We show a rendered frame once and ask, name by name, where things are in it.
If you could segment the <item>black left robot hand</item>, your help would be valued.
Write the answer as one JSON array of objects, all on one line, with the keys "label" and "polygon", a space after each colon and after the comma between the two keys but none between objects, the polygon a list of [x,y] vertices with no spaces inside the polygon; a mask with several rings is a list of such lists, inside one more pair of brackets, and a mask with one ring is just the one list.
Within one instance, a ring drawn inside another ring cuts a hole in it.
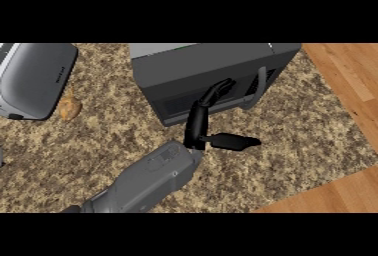
[{"label": "black left robot hand", "polygon": [[244,137],[230,133],[206,135],[209,108],[218,99],[228,93],[236,81],[227,78],[216,82],[193,102],[184,128],[182,145],[188,149],[203,150],[205,143],[213,148],[231,151],[243,151],[247,147],[258,146],[258,138]]}]

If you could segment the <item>dark grey microwave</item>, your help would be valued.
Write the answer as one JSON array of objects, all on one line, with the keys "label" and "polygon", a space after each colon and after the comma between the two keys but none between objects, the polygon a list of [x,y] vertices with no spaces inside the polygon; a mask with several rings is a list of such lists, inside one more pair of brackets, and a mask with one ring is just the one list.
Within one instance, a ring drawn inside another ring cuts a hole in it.
[{"label": "dark grey microwave", "polygon": [[301,49],[298,43],[131,43],[132,78],[163,126],[185,121],[209,86],[231,78],[228,93],[209,108],[221,112],[243,102],[258,69],[265,90]]}]

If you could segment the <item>brown potato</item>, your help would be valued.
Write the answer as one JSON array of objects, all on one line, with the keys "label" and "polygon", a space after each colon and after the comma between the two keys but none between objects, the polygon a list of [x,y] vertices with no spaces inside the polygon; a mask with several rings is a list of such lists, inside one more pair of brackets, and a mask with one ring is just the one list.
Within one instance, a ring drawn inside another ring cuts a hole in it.
[{"label": "brown potato", "polygon": [[73,95],[73,89],[69,89],[57,104],[58,115],[63,121],[70,121],[78,116],[81,107],[82,104]]}]

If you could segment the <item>grey rounded appliance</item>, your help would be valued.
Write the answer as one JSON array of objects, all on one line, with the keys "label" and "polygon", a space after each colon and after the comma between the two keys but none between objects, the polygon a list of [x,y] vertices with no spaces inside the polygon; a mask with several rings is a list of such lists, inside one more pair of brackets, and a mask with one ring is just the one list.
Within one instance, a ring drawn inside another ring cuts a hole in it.
[{"label": "grey rounded appliance", "polygon": [[70,43],[0,43],[0,116],[45,120],[78,56]]}]

